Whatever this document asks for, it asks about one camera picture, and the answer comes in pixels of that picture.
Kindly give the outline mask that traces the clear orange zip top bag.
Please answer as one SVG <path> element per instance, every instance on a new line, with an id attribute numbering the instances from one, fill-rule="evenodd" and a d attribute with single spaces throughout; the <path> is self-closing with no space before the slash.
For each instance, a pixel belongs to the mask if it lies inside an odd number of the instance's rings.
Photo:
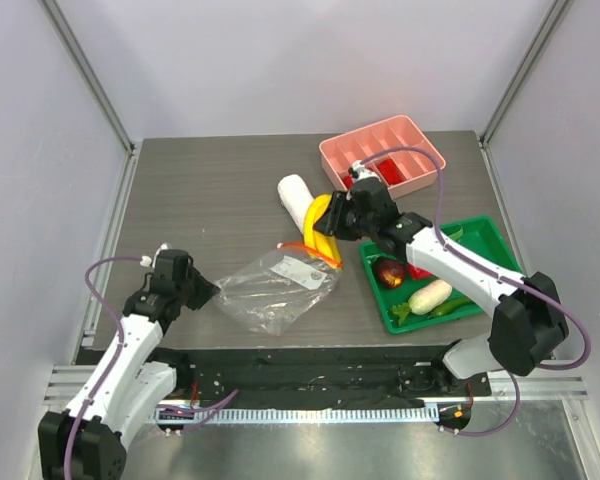
<path id="1" fill-rule="evenodd" d="M 251 332 L 282 335 L 336 286 L 342 263 L 299 242 L 280 243 L 216 282 L 215 304 Z"/>

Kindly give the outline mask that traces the dark red fake food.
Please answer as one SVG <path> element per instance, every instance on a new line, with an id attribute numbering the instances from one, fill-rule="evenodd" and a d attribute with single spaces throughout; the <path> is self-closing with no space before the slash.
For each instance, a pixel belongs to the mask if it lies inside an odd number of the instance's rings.
<path id="1" fill-rule="evenodd" d="M 372 270 L 376 281 L 387 289 L 399 288 L 407 276 L 406 266 L 388 257 L 379 257 Z"/>

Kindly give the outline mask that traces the white fake radish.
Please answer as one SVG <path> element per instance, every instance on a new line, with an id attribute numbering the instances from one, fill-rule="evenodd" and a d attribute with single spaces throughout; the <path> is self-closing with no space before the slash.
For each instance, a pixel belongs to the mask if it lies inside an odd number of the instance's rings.
<path id="1" fill-rule="evenodd" d="M 407 317 L 413 315 L 426 315 L 448 300 L 453 287 L 443 281 L 435 280 L 413 293 L 410 298 L 391 308 L 391 313 L 397 319 L 397 325 L 405 324 Z"/>

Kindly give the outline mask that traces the green fake chili pepper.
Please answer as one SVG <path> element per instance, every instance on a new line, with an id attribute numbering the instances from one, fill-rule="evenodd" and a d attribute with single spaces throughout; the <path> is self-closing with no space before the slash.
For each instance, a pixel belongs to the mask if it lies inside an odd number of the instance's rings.
<path id="1" fill-rule="evenodd" d="M 430 317 L 431 318 L 439 318 L 442 316 L 450 315 L 450 314 L 454 313 L 455 311 L 457 311 L 458 309 L 460 309 L 464 306 L 467 306 L 467 305 L 471 305 L 471 304 L 472 304 L 472 301 L 466 296 L 448 300 L 448 301 L 442 303 L 441 305 L 437 306 L 436 308 L 434 308 L 430 312 Z"/>

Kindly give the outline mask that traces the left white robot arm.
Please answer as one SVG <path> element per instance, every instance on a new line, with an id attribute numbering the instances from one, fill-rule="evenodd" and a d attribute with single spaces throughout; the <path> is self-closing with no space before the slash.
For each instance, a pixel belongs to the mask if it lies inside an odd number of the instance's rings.
<path id="1" fill-rule="evenodd" d="M 114 314 L 116 333 L 94 371 L 60 412 L 38 424 L 45 479 L 118 479 L 129 446 L 161 400 L 185 397 L 193 374 L 185 354 L 162 349 L 182 309 L 201 309 L 219 291 L 195 268 L 191 255 L 162 245 L 143 284 Z"/>

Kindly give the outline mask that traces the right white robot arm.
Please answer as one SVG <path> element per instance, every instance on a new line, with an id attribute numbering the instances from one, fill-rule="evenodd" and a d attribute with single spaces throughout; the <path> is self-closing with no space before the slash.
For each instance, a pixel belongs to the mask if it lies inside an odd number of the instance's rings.
<path id="1" fill-rule="evenodd" d="M 569 335 L 549 277 L 526 277 L 460 246 L 426 218 L 401 212 L 375 178 L 334 192 L 313 226 L 339 240 L 372 240 L 382 252 L 449 283 L 490 316 L 489 333 L 451 344 L 432 369 L 433 386 L 442 394 L 457 393 L 482 372 L 527 376 Z"/>

